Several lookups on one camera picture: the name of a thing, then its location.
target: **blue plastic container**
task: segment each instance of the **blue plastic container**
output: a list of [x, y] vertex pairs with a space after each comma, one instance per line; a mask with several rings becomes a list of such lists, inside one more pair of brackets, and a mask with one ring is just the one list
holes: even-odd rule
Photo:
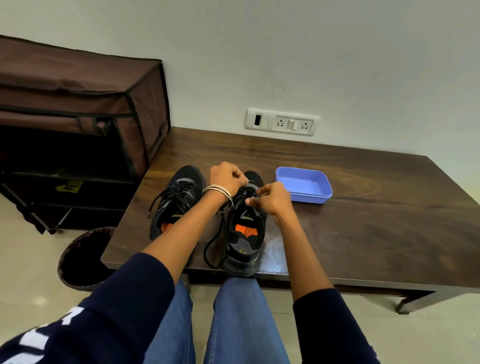
[[319, 170], [279, 167], [276, 180], [290, 192], [292, 201], [324, 204], [332, 197], [332, 187], [325, 173]]

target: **trash bin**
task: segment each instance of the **trash bin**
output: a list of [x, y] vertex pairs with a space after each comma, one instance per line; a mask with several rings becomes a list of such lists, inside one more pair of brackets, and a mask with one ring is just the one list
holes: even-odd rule
[[79, 291], [93, 291], [115, 269], [107, 268], [100, 258], [115, 232], [114, 227], [94, 229], [76, 238], [60, 257], [60, 280]]

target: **beige floor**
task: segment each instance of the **beige floor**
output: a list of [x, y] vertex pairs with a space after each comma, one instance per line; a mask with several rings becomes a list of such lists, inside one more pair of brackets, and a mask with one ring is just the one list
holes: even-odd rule
[[[61, 252], [78, 235], [40, 235], [0, 195], [0, 343], [58, 319], [86, 296], [57, 277]], [[203, 353], [218, 287], [193, 286], [197, 362]], [[292, 363], [301, 363], [289, 291], [264, 290]], [[480, 363], [480, 295], [467, 294], [408, 316], [392, 311], [397, 298], [344, 295], [383, 364]]]

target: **person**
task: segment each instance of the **person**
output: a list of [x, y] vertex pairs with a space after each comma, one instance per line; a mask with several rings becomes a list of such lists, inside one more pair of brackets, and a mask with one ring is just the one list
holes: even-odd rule
[[[210, 169], [210, 183], [232, 195], [248, 183], [233, 164]], [[289, 192], [267, 184], [245, 203], [273, 216], [285, 246], [304, 363], [379, 363], [320, 265]], [[202, 232], [226, 202], [210, 190], [143, 252], [57, 322], [6, 342], [0, 363], [195, 363], [192, 301], [180, 275]], [[255, 279], [229, 278], [214, 303], [204, 363], [289, 363]]]

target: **black sneaker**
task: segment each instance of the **black sneaker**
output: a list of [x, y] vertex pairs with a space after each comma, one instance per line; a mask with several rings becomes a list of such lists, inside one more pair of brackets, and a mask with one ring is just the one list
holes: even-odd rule
[[202, 198], [202, 191], [206, 187], [206, 179], [200, 170], [193, 166], [180, 168], [172, 177], [168, 186], [153, 200], [162, 197], [158, 209], [150, 225], [150, 240], [155, 240], [166, 232], [178, 219]]
[[262, 178], [253, 172], [245, 172], [249, 183], [234, 196], [235, 208], [227, 221], [227, 247], [223, 269], [239, 277], [249, 277], [260, 269], [265, 237], [266, 212], [245, 204], [245, 199], [256, 196], [256, 190], [264, 185]]

